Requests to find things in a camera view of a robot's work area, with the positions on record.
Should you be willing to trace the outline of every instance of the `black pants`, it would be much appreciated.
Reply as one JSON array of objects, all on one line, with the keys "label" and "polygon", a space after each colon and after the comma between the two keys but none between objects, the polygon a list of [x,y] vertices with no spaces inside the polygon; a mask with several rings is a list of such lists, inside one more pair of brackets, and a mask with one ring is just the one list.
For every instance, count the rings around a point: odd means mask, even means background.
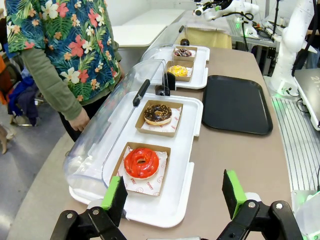
[{"label": "black pants", "polygon": [[[94,117],[94,115],[99,110],[101,105],[105,102],[107,97],[108,97],[108,95],[100,98],[99,100],[97,100],[91,104],[83,106],[84,110],[86,111],[86,113],[88,114],[88,117],[90,119],[92,119]],[[70,123],[65,119],[65,116],[62,115],[61,112],[59,112],[59,115],[60,115],[62,124],[63,124],[65,130],[67,131],[67,133],[69,134],[69,136],[72,138],[72,140],[74,142],[77,141],[77,139],[79,138],[79,136],[81,134],[81,131],[75,131],[71,127]]]}]

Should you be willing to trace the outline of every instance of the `metal grooved plate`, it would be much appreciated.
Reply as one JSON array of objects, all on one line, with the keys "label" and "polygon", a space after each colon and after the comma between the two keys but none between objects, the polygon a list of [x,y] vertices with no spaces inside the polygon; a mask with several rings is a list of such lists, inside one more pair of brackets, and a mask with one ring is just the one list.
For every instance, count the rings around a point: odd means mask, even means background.
[{"label": "metal grooved plate", "polygon": [[296,101],[272,98],[287,161],[291,191],[316,190],[320,164],[320,133],[310,115],[301,112]]}]

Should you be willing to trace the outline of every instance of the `transparent display lid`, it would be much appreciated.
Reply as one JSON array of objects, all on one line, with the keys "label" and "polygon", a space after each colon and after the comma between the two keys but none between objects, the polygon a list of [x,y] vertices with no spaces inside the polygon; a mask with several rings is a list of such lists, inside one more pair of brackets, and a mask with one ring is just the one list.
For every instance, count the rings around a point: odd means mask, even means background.
[{"label": "transparent display lid", "polygon": [[[156,89],[163,86],[150,85],[146,80],[159,81],[165,74],[166,62],[162,59],[138,63],[91,119],[63,164],[66,180],[77,196],[89,201],[103,198],[107,188],[102,178],[103,165],[133,113],[134,100],[136,104],[142,100],[137,93],[144,87],[147,94],[155,95]],[[121,106],[124,98],[130,98],[126,100],[132,104]]]}]

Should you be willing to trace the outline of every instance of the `red icing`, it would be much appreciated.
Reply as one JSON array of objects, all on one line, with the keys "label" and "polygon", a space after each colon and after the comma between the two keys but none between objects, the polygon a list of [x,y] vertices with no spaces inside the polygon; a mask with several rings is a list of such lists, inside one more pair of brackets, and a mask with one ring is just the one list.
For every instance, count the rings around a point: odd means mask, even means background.
[{"label": "red icing", "polygon": [[159,158],[155,151],[149,148],[137,148],[124,159],[126,173],[136,179],[146,179],[154,175],[159,167]]}]

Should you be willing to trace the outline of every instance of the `floral shirt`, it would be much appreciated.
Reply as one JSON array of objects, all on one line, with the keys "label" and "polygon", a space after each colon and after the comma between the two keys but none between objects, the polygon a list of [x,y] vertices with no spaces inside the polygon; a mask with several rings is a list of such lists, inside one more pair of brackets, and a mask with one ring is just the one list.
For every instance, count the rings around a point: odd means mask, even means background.
[{"label": "floral shirt", "polygon": [[104,0],[7,0],[9,51],[44,49],[78,101],[90,100],[120,74],[106,7]]}]

